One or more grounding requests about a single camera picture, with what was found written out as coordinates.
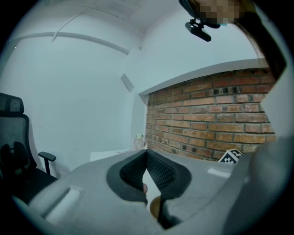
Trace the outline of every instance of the chair armrest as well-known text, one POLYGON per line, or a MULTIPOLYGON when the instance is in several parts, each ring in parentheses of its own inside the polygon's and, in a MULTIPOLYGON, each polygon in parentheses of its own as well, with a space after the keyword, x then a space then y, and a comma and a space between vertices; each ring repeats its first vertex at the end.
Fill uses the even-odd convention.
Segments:
POLYGON ((54 155, 47 152, 39 152, 38 155, 44 158, 45 160, 49 160, 50 162, 53 162, 56 160, 56 157, 54 155))

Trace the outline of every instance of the headrest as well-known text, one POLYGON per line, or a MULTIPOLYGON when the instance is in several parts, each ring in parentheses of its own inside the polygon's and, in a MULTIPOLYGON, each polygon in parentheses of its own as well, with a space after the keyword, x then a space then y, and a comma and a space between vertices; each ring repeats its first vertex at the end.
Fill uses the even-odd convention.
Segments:
POLYGON ((24 106, 21 98, 0 93, 0 115, 23 114, 24 106))

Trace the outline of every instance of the brick wall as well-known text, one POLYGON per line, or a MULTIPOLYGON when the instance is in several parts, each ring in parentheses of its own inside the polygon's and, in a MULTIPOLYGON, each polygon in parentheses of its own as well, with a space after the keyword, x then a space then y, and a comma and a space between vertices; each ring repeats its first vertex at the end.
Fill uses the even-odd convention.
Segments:
POLYGON ((146 141, 152 149, 217 161, 228 149, 253 152, 275 135, 260 102, 273 87, 268 69, 196 78, 150 94, 146 141))

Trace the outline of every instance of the black mesh office chair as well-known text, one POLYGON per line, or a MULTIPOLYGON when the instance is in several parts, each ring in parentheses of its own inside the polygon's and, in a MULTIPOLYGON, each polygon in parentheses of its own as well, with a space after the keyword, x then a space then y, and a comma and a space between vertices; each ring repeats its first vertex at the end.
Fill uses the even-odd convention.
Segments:
POLYGON ((36 168, 29 142, 29 119, 23 114, 22 99, 0 93, 0 176, 12 195, 25 203, 57 180, 50 175, 49 162, 56 157, 45 152, 47 173, 36 168))

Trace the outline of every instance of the white ceiling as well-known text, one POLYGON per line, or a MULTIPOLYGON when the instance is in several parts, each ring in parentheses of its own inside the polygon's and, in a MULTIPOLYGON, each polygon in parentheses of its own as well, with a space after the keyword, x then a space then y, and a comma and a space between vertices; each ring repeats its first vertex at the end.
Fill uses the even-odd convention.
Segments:
POLYGON ((178 0, 46 0, 48 6, 81 6, 113 14, 146 32, 178 0))

